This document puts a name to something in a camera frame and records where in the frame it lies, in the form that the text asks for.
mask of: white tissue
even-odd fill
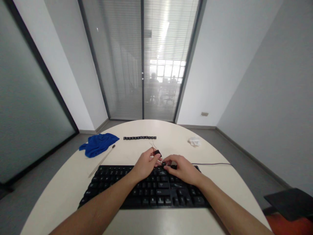
[[[201,145],[201,141],[200,141],[199,136],[189,138],[188,142],[190,143],[191,146],[200,146]]]

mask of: hand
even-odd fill
[[[162,160],[161,154],[154,155],[155,148],[149,148],[147,151],[143,152],[136,162],[134,168],[130,173],[134,174],[138,181],[147,178],[153,170],[153,167],[162,165],[158,160]]]
[[[201,178],[203,174],[198,171],[187,159],[185,159],[181,155],[169,155],[164,159],[166,166],[164,169],[168,171],[168,173],[180,178],[186,183],[198,186],[201,182]],[[177,163],[177,170],[174,170],[169,165],[173,162]]]

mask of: forearm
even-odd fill
[[[204,175],[197,187],[206,197],[212,208],[220,217],[221,221],[230,234],[271,234],[253,215],[247,212],[237,202],[224,193],[212,180]]]
[[[74,212],[53,230],[51,235],[101,235],[138,182],[139,180],[132,175],[132,172],[128,173]]]

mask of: person's right hand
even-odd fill
[[[200,171],[198,171],[187,159],[185,159],[181,155],[169,155],[164,159],[166,166],[164,169],[168,171],[168,173],[180,178],[186,183],[198,186],[201,177],[203,176]],[[170,167],[173,162],[177,164],[177,170]]]

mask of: person's left hand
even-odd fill
[[[162,160],[161,155],[158,153],[154,155],[155,148],[149,148],[143,152],[136,162],[131,172],[135,175],[138,181],[147,178],[153,170],[153,167],[162,165],[158,160]]]

